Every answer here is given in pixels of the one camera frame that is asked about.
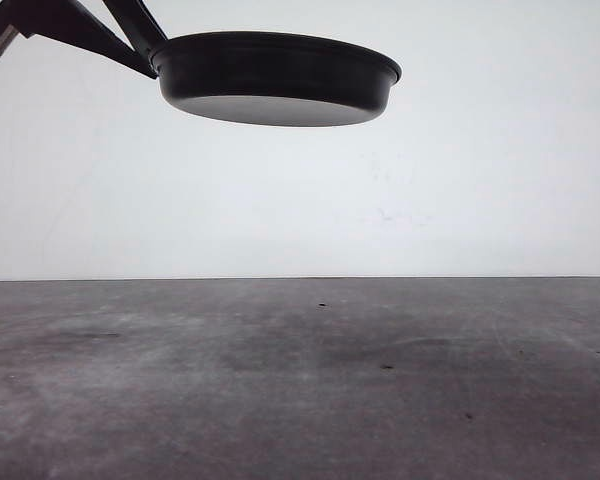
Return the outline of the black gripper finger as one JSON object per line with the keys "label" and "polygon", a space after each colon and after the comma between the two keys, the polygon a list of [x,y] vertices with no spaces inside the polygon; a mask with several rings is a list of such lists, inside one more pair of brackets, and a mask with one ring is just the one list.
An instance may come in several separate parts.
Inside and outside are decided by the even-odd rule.
{"label": "black gripper finger", "polygon": [[104,0],[134,50],[147,62],[154,47],[167,36],[142,0]]}
{"label": "black gripper finger", "polygon": [[1,1],[0,57],[17,35],[40,35],[102,55],[151,79],[157,74],[79,1]]}

